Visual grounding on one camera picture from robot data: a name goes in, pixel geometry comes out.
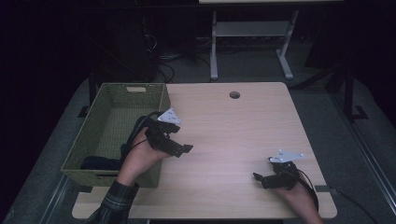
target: plaid sleeve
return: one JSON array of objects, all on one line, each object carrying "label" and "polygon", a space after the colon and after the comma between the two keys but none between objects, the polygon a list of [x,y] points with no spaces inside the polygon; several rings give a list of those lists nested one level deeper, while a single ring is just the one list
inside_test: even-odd
[{"label": "plaid sleeve", "polygon": [[88,218],[87,224],[125,224],[139,186],[128,187],[114,181],[101,206]]}]

